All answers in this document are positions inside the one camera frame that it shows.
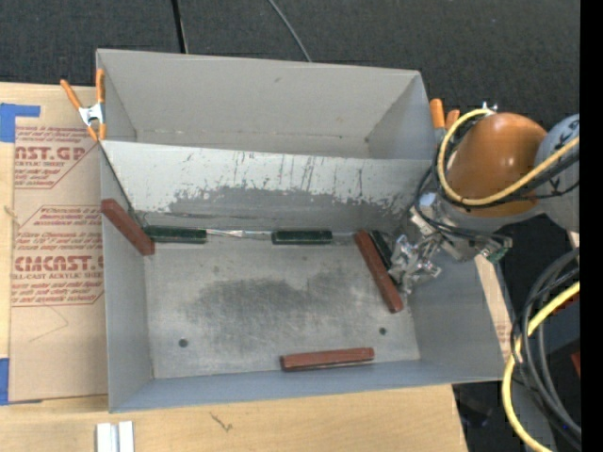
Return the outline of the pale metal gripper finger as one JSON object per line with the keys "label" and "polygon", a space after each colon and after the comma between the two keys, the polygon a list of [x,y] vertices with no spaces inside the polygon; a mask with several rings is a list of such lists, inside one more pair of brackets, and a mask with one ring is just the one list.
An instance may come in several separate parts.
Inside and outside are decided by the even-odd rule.
{"label": "pale metal gripper finger", "polygon": [[411,265],[394,264],[389,269],[390,277],[404,294],[412,294],[419,285],[437,278],[441,272],[442,268],[429,260]]}
{"label": "pale metal gripper finger", "polygon": [[402,234],[396,240],[391,263],[399,267],[429,267],[438,247],[439,238],[435,234],[429,234],[416,243],[407,234]]}

